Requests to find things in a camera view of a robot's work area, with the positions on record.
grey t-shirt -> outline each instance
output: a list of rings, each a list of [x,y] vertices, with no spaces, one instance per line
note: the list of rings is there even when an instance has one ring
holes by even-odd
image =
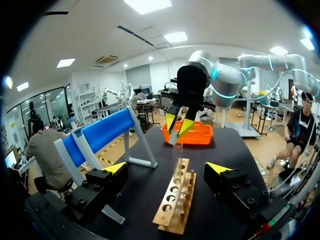
[[[29,155],[35,156],[46,183],[55,190],[62,189],[71,178],[54,143],[62,137],[63,133],[54,129],[39,131],[30,138],[26,149]]]

orange basket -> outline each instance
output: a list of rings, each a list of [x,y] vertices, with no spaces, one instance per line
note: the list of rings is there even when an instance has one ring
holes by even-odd
[[[176,121],[173,130],[179,131],[182,121]],[[164,136],[164,140],[169,142],[170,135],[168,133],[167,124],[165,124],[161,131]],[[195,121],[193,127],[181,138],[177,140],[178,144],[198,144],[198,145],[208,145],[211,141],[214,131],[212,126],[204,125],[200,121]]]

blue roller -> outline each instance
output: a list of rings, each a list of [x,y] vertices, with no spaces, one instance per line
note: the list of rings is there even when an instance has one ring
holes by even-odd
[[[135,125],[127,108],[82,128],[93,153],[98,152],[120,134]]]
[[[86,161],[71,135],[65,137],[62,141],[76,167],[79,167]]]

black shorts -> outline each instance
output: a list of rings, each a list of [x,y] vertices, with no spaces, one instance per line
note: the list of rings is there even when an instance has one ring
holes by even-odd
[[[300,146],[301,153],[303,153],[305,148],[306,148],[306,144],[300,142],[300,140],[298,138],[295,138],[295,137],[291,137],[289,141],[286,141],[286,144],[288,144],[288,143],[293,143],[294,146]]]

ceiling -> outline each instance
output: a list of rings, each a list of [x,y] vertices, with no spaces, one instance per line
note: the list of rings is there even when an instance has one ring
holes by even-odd
[[[309,69],[319,69],[312,61],[314,51],[300,43],[303,25],[274,1],[170,1],[172,7],[140,15],[123,0],[61,0],[50,11],[68,14],[43,16],[21,47],[9,74],[13,89],[7,92],[6,102],[65,81],[72,72],[89,71],[105,55],[118,56],[119,63],[102,71],[123,71],[124,63],[128,68],[149,63],[148,56],[155,63],[202,49],[214,57],[236,58],[281,46],[304,56]],[[163,35],[173,32],[185,32],[188,40],[168,44]],[[59,60],[69,58],[75,58],[70,67],[56,68]],[[29,82],[29,88],[18,92],[16,87],[24,82]]]

